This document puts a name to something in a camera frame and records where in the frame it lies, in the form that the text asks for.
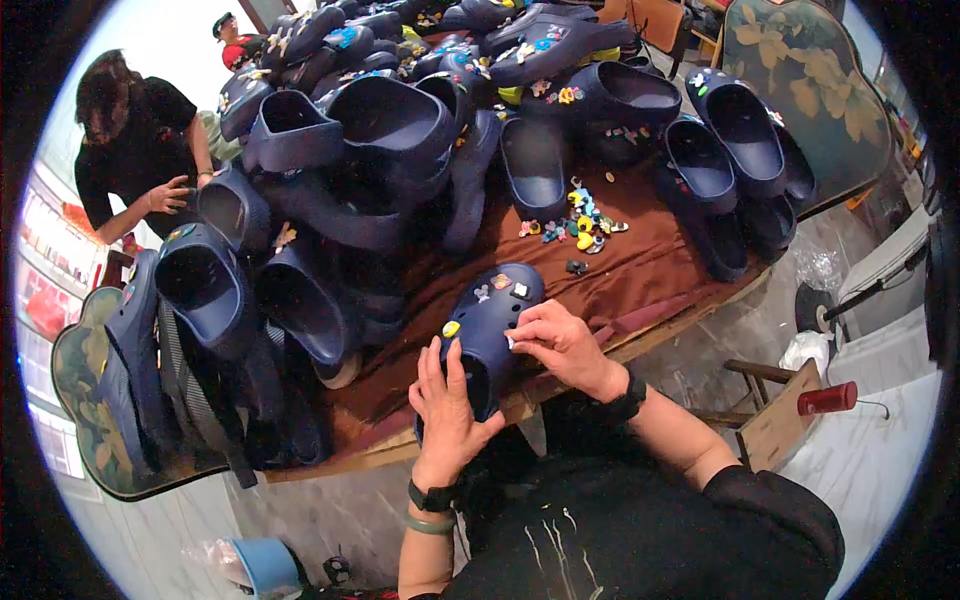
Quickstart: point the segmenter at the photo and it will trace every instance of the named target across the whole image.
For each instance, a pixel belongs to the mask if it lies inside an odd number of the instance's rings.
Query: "black cap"
[[[217,39],[220,39],[220,30],[224,28],[224,23],[233,18],[232,12],[226,12],[222,17],[217,19],[217,22],[213,24],[213,36]]]

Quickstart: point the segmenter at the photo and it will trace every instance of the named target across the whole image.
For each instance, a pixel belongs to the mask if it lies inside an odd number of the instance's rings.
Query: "dark hair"
[[[137,84],[143,78],[131,71],[120,50],[107,50],[86,68],[77,86],[77,123],[89,130],[94,111],[100,113],[109,131],[113,106],[121,84]]]

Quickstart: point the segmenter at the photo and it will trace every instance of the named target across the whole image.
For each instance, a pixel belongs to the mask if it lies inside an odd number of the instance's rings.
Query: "red bottle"
[[[825,390],[800,394],[797,398],[797,413],[802,416],[849,411],[854,404],[856,404],[856,382],[848,381]]]

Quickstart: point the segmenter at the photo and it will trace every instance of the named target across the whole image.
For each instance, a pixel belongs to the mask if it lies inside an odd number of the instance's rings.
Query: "forearm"
[[[447,514],[426,513],[410,503],[410,515],[427,522],[440,522]],[[422,593],[440,593],[453,578],[453,534],[432,536],[407,528],[400,547],[397,590],[400,600]]]
[[[206,128],[204,122],[197,113],[193,121],[186,128],[186,139],[190,145],[190,152],[193,154],[193,160],[197,165],[197,175],[204,172],[213,173],[213,161],[210,160],[210,146],[206,138]]]
[[[114,215],[113,218],[97,229],[97,237],[109,246],[133,230],[136,224],[142,221],[149,213],[150,201],[146,195],[143,195],[131,204],[127,210],[124,210],[118,215]]]
[[[626,393],[629,375],[625,367],[617,367],[610,388],[597,398],[600,401]],[[655,456],[683,473],[698,490],[720,469],[740,464],[715,431],[649,385],[646,400],[628,424]]]

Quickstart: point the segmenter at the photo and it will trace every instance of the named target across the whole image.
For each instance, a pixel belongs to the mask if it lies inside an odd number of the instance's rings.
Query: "black watch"
[[[647,399],[647,382],[635,377],[629,369],[627,373],[630,374],[627,392],[614,398],[613,402],[601,404],[599,407],[603,411],[604,420],[613,427],[618,427],[636,417],[640,412],[640,404]]]
[[[450,510],[450,502],[453,501],[454,488],[430,488],[426,493],[420,491],[420,488],[410,480],[410,499],[414,506],[427,513],[445,513]]]

